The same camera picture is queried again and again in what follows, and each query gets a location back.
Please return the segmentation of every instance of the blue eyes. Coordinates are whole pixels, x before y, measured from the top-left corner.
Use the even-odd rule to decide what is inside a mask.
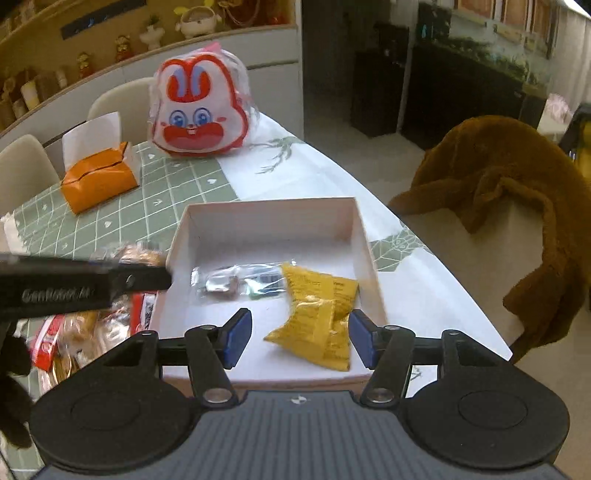
[[[170,114],[170,119],[168,123],[174,125],[175,127],[182,127],[185,128],[187,126],[187,115],[184,114],[181,110],[175,110],[173,113]]]
[[[206,108],[198,108],[195,110],[195,113],[193,114],[193,122],[195,123],[195,126],[200,127],[201,125],[211,123],[211,121],[212,114],[209,112],[209,110]],[[183,111],[175,110],[170,114],[168,123],[170,125],[174,125],[175,127],[187,128],[189,120]]]
[[[193,114],[193,121],[195,125],[200,127],[212,121],[212,114],[206,108],[198,108]]]

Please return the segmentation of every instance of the open box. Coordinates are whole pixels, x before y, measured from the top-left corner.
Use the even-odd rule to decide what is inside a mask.
[[[168,254],[173,285],[158,295],[151,327],[160,338],[189,328],[224,324],[239,308],[252,312],[252,336],[237,366],[228,371],[236,388],[327,388],[369,378],[351,346],[348,372],[329,370],[263,341],[290,313],[288,293],[276,297],[204,303],[191,286],[191,271],[235,264],[295,260],[311,270],[359,282],[356,308],[377,325],[387,323],[372,255],[354,198],[202,203],[185,208]],[[164,378],[190,394],[186,367],[165,367]]]

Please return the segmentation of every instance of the black glove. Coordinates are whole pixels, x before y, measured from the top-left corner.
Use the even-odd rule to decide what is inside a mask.
[[[0,346],[0,431],[14,446],[31,446],[31,437],[25,423],[28,422],[33,402],[27,391],[9,372],[28,375],[31,371],[31,357],[25,339],[15,337],[16,322],[6,334]]]

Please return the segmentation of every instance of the table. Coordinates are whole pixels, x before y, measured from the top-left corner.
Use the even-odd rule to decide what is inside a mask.
[[[442,330],[459,329],[504,358],[511,356],[446,267],[349,173],[265,115],[251,142],[248,148],[206,160],[172,159],[149,143],[137,145],[141,187],[74,216],[59,186],[53,186],[4,218],[10,249],[87,258],[113,241],[141,238],[168,249],[187,203],[353,196],[372,247],[388,321],[417,336],[439,337]],[[25,333],[33,335],[35,327],[27,323]],[[409,395],[436,375],[434,367],[416,368]],[[25,383],[35,397],[36,375]],[[41,465],[35,449],[8,449],[7,456],[19,478],[28,478]]]

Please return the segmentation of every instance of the orange tissue box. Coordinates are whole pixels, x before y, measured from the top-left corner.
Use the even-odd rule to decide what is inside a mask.
[[[78,214],[137,187],[141,161],[128,142],[120,142],[118,113],[86,122],[63,137],[66,175],[61,192]]]

